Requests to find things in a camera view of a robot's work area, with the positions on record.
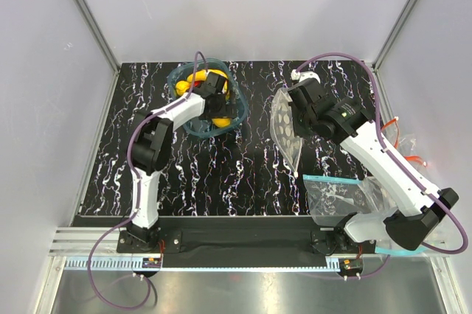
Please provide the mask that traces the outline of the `white dotted zip bag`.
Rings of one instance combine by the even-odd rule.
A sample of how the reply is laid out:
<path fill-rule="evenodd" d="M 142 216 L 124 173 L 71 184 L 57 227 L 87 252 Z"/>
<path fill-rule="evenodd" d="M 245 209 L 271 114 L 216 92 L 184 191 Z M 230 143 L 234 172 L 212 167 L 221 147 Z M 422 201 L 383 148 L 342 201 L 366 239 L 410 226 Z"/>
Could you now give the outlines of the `white dotted zip bag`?
<path fill-rule="evenodd" d="M 276 92 L 271 102 L 269 130 L 272 141 L 281 152 L 283 160 L 297 178 L 302 138 L 295 134 L 291 102 L 287 88 L 280 88 Z"/>

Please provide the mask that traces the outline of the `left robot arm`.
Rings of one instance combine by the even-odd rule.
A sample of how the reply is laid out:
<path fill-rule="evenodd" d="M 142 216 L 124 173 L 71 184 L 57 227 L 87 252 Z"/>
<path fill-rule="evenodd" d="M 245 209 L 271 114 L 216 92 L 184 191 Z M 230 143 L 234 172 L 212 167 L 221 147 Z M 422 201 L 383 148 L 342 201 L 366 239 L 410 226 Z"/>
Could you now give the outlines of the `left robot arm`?
<path fill-rule="evenodd" d="M 127 160 L 133 180 L 133 210 L 126 224 L 127 243 L 144 252 L 159 244 L 157 194 L 162 170 L 170 160 L 173 133 L 193 119 L 228 129 L 235 121 L 229 76 L 203 69 L 175 85 L 178 99 L 163 108 L 140 111 L 133 120 Z"/>

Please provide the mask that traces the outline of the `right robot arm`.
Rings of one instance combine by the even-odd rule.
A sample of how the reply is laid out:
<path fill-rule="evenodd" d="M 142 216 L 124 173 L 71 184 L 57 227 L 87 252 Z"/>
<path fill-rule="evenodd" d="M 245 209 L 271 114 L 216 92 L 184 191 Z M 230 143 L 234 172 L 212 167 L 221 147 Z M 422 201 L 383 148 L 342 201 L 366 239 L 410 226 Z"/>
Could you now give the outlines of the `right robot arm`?
<path fill-rule="evenodd" d="M 377 123 L 355 100 L 336 102 L 315 78 L 288 89 L 297 137 L 318 135 L 340 145 L 359 160 L 393 198 L 385 212 L 349 214 L 337 224 L 335 244 L 354 251 L 367 240 L 388 237 L 414 251 L 449 216 L 459 200 L 452 188 L 440 189 L 421 175 L 383 136 Z"/>

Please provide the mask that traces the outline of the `yellow lemon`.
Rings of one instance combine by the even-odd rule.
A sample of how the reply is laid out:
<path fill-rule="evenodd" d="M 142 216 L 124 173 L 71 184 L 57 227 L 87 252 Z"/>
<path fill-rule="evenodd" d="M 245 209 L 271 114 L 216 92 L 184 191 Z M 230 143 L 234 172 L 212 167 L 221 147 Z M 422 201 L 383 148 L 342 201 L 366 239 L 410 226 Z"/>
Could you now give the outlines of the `yellow lemon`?
<path fill-rule="evenodd" d="M 227 128 L 231 125 L 232 119 L 223 117 L 223 118 L 212 118 L 212 123 L 217 128 Z"/>

